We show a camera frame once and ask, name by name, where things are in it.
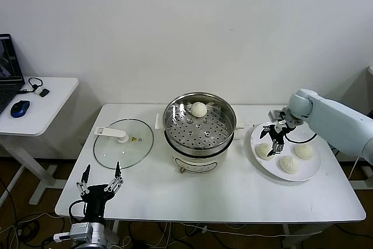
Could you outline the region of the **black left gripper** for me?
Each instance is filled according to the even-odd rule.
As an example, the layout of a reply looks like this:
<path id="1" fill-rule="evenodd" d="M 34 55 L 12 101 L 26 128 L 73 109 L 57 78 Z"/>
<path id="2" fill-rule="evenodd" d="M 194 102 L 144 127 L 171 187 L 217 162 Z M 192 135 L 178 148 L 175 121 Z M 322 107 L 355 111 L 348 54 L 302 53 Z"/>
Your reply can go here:
<path id="1" fill-rule="evenodd" d="M 104 216 L 106 202 L 113 199 L 124 180 L 121 176 L 121 166 L 117 161 L 114 178 L 107 184 L 87 185 L 89 180 L 91 165 L 88 164 L 85 171 L 82 173 L 80 181 L 76 183 L 80 196 L 83 202 L 86 203 L 85 217 L 86 218 L 102 218 Z"/>

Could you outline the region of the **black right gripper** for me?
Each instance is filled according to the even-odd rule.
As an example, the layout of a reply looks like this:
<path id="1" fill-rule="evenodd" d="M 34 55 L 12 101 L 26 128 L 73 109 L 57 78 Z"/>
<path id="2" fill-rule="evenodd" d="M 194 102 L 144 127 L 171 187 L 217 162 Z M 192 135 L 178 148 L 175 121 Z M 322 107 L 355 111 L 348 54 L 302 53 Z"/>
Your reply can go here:
<path id="1" fill-rule="evenodd" d="M 267 156 L 281 153 L 284 146 L 284 137 L 293 130 L 294 128 L 290 128 L 286 125 L 285 127 L 280 127 L 280 132 L 277 132 L 274 124 L 264 125 L 259 138 L 262 139 L 269 134 L 272 140 L 272 149 L 269 151 Z"/>

